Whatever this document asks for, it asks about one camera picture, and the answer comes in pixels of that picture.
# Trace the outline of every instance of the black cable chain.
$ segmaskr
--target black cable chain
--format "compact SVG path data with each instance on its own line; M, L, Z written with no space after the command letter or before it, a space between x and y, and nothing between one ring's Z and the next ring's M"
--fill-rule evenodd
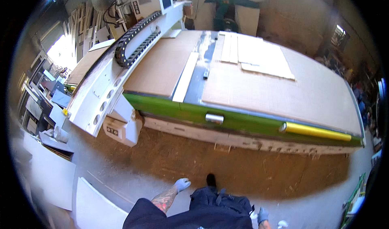
M125 52L129 42L147 25L155 21L155 19L157 19L161 15L162 15L161 11L156 11L151 15L149 15L147 18L138 21L137 24L135 24L126 33L124 33L124 35L119 40L115 50L115 59L120 66L125 68L131 67L131 65L139 57L139 55L143 52L143 50L151 43L151 41L153 41L161 33L161 31L159 31L150 34L150 36L147 37L146 40L144 40L128 58L126 58Z

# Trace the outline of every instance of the sticker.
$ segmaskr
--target sticker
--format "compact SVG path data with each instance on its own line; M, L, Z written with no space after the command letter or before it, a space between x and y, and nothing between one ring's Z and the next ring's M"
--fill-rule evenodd
M119 131L117 131L116 129L112 129L112 128L108 127L108 126L107 126L107 132L110 132L111 134L119 136Z
M134 5L135 13L136 13L137 15L140 14L138 2L135 0L134 2L132 2L132 4Z

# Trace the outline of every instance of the cnc router machine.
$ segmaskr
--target cnc router machine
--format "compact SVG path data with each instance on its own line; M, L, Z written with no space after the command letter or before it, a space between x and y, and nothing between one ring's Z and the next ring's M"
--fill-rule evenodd
M357 102L340 76L261 38L185 30L188 2L149 1L135 26L92 47L71 73L67 112L82 130L96 137L103 128L130 147L143 126L282 153L364 146Z

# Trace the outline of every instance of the yellow cylinder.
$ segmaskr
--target yellow cylinder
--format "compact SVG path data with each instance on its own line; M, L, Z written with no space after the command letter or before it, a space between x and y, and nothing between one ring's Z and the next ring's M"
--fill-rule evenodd
M320 138L328 138L333 140L344 140L344 141L351 140L351 135L349 134L343 134L336 131L310 127L307 125L299 125L290 122L285 122L284 125L280 128L280 131L285 131L285 132L295 133L295 134L304 134L304 135L315 136Z

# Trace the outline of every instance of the bucket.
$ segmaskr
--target bucket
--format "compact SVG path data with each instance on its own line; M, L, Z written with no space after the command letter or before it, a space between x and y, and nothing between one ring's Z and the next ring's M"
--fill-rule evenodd
M54 128L54 138L56 138L57 140L62 141L64 143L67 143L68 142L68 132L61 129L60 126L56 126Z

